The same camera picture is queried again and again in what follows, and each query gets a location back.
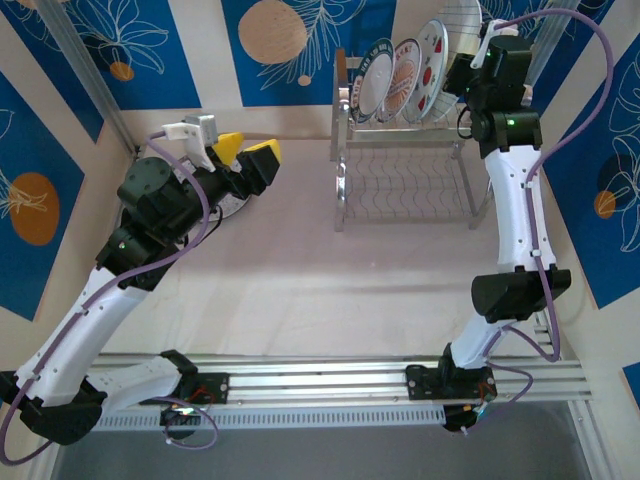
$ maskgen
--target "beige circle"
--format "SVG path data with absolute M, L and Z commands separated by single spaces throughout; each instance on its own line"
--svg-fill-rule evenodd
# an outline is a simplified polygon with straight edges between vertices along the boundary
M 64 3 L 64 2 L 68 2 L 69 0 L 58 0 L 58 3 Z M 31 10 L 35 10 L 36 5 L 35 3 L 33 3 L 33 0 L 16 0 L 16 2 L 18 2 L 19 4 L 30 8 Z
M 307 44 L 300 15 L 280 0 L 260 0 L 240 19 L 240 43 L 256 62 L 272 65 L 297 57 Z
M 308 87 L 311 85 L 311 77 L 309 75 L 300 75 L 298 78 L 298 85 L 301 87 Z

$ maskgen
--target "plate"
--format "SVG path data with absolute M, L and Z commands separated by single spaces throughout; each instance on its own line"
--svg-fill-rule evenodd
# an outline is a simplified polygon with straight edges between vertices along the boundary
M 388 122 L 405 107 L 418 83 L 422 59 L 420 45 L 413 38 L 401 42 L 395 50 L 395 65 L 389 91 L 376 113 L 379 122 Z
M 351 114 L 357 123 L 369 120 L 389 91 L 393 76 L 393 44 L 381 38 L 362 57 L 351 89 Z
M 449 0 L 447 5 L 440 10 L 436 19 L 444 24 L 449 38 L 447 69 L 451 67 L 453 59 L 458 53 L 475 55 L 478 52 L 482 10 L 477 0 Z M 429 110 L 428 120 L 437 122 L 442 119 L 456 103 L 458 103 L 458 97 L 440 89 L 440 93 Z
M 418 83 L 402 115 L 409 123 L 415 123 L 431 110 L 445 79 L 449 41 L 444 24 L 434 19 L 427 22 L 418 34 L 418 43 L 422 49 L 422 64 Z

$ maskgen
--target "gray floor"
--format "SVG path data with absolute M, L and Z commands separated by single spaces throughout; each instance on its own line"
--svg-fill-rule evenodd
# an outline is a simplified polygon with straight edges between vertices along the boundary
M 160 433 L 94 433 L 61 450 L 52 478 L 583 480 L 585 465 L 566 406 L 523 403 L 467 438 L 442 427 L 235 430 L 184 452 Z

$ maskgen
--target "stainless steel dish rack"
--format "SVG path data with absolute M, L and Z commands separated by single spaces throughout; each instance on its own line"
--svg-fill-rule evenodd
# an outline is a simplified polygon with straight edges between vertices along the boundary
M 458 135 L 460 108 L 438 122 L 356 124 L 350 114 L 348 69 L 360 59 L 338 49 L 334 65 L 331 160 L 337 163 L 335 231 L 346 222 L 468 222 L 476 228 L 492 200 L 478 204 Z M 460 133 L 470 133 L 469 123 Z

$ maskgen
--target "wire rack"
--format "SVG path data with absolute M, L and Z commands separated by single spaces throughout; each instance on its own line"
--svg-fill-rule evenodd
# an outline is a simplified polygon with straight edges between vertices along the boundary
M 457 105 L 437 122 L 356 124 L 350 115 L 349 68 L 359 59 L 336 52 L 331 160 L 337 163 L 335 230 L 345 223 L 467 222 L 476 228 L 490 204 L 477 206 L 462 157 L 470 125 Z

